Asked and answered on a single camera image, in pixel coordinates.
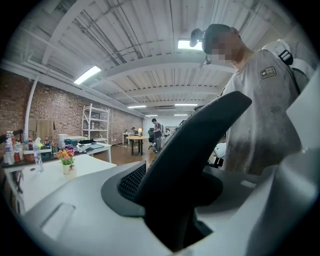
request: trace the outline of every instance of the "mesh panel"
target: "mesh panel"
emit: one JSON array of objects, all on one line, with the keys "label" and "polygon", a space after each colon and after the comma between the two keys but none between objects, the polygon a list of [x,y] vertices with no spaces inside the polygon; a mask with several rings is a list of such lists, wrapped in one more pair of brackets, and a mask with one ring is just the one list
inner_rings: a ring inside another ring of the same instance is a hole
[{"label": "mesh panel", "polygon": [[146,165],[144,164],[140,168],[123,177],[118,183],[119,194],[124,198],[133,201],[138,187],[145,175]]}]

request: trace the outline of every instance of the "brick wall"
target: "brick wall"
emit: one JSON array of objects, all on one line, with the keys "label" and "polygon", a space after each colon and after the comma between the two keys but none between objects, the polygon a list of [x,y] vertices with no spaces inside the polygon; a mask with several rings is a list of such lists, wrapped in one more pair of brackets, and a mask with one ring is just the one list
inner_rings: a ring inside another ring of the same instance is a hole
[{"label": "brick wall", "polygon": [[[0,135],[7,130],[14,131],[23,129],[25,125],[25,114],[33,80],[23,76],[0,69]],[[73,93],[38,83],[30,109],[31,119],[54,120],[55,128],[54,140],[57,141],[58,134],[68,134],[80,136],[82,129],[82,113],[84,105],[90,103],[95,108],[110,109],[109,117],[109,143],[112,139],[114,143],[122,143],[122,133],[132,126],[143,127],[141,117],[123,112],[121,110],[108,107],[101,103],[75,95]]]}]

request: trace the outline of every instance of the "gray t-shirt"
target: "gray t-shirt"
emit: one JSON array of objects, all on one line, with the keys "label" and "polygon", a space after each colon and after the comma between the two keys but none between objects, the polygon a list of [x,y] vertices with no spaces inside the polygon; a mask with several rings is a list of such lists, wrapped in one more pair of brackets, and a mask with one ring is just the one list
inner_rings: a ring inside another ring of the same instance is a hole
[{"label": "gray t-shirt", "polygon": [[156,131],[156,132],[154,133],[154,137],[155,137],[155,138],[161,138],[161,128],[162,128],[162,126],[161,126],[161,124],[158,123],[158,122],[154,125],[154,130],[160,129],[160,130],[158,130],[158,131]]},{"label": "gray t-shirt", "polygon": [[[294,57],[310,56],[303,45],[287,43]],[[311,63],[314,68],[317,61],[314,57]],[[303,74],[297,77],[300,85],[308,82]],[[300,139],[286,114],[299,95],[290,67],[267,50],[256,51],[243,69],[232,76],[223,94],[233,91],[248,96],[252,104],[226,133],[224,170],[260,175],[265,167],[279,164],[285,156],[301,149]]]}]

